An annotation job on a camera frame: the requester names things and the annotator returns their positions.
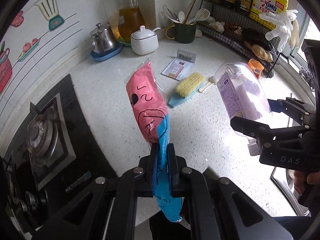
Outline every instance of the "sink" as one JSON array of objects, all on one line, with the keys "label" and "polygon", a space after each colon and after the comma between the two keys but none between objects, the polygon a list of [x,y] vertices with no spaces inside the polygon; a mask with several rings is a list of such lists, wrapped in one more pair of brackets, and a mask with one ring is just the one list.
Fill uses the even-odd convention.
[{"label": "sink", "polygon": [[297,201],[297,197],[299,196],[299,194],[294,189],[294,181],[291,177],[291,173],[292,172],[288,169],[275,167],[271,174],[271,180],[283,192],[298,216],[311,216],[308,208],[301,206]]}]

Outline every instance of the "black stove top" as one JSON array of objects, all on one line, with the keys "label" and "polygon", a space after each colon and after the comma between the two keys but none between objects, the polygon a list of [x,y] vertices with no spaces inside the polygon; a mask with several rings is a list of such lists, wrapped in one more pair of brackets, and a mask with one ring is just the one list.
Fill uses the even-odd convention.
[{"label": "black stove top", "polygon": [[[46,172],[40,174],[40,180],[37,181],[26,143],[30,136],[36,138],[39,135],[39,131],[32,131],[32,129],[29,129],[28,135],[28,126],[37,117],[38,113],[36,111],[30,111],[18,128],[6,152],[5,159],[8,160],[9,157],[12,157],[12,163],[16,170],[14,176],[18,185],[15,189],[17,198],[22,200],[23,203],[30,202],[28,194],[31,193],[31,196],[34,195],[37,203],[39,203],[36,206],[33,205],[32,208],[30,208],[31,206],[28,209],[25,208],[24,212],[21,204],[19,208],[16,208],[16,216],[22,224],[23,231],[41,226],[45,220],[60,210],[96,177],[117,178],[84,118],[70,75],[57,83],[36,104],[36,109],[48,108],[49,102],[52,102],[52,100],[56,102],[57,95],[60,97],[65,127],[76,157],[67,166],[55,171],[54,176],[51,176],[41,187],[38,186],[39,181],[51,174],[55,166],[53,165],[51,168],[49,166]],[[60,154],[61,158],[65,156],[61,151]]]}]

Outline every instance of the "product card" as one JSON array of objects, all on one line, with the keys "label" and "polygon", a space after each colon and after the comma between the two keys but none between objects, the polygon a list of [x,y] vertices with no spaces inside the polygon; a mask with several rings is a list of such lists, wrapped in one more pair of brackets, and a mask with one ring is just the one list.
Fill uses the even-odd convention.
[{"label": "product card", "polygon": [[184,80],[188,77],[188,73],[195,61],[195,53],[178,49],[177,57],[166,67],[162,74],[179,81]]}]

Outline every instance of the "green mug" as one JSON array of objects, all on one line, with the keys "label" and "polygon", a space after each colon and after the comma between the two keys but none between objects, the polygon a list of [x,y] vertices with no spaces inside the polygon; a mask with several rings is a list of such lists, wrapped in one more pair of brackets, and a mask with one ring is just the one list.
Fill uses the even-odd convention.
[{"label": "green mug", "polygon": [[174,23],[165,30],[167,38],[179,43],[192,43],[195,40],[197,24]]}]

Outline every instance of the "plastic glove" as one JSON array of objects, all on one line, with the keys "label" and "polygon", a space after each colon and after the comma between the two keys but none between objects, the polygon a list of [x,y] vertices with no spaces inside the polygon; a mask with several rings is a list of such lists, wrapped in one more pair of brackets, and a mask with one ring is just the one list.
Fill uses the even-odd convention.
[{"label": "plastic glove", "polygon": [[296,13],[298,13],[297,10],[289,10],[279,14],[274,14],[272,12],[268,12],[266,14],[259,14],[260,19],[272,22],[276,25],[276,28],[274,30],[266,33],[266,39],[270,41],[275,37],[280,37],[280,42],[277,48],[279,52],[283,51],[284,46],[291,38],[293,31],[293,26],[291,22],[297,18]]},{"label": "plastic glove", "polygon": [[291,38],[289,41],[290,48],[299,47],[299,24],[297,20],[294,20],[292,23],[293,30],[291,32]]}]

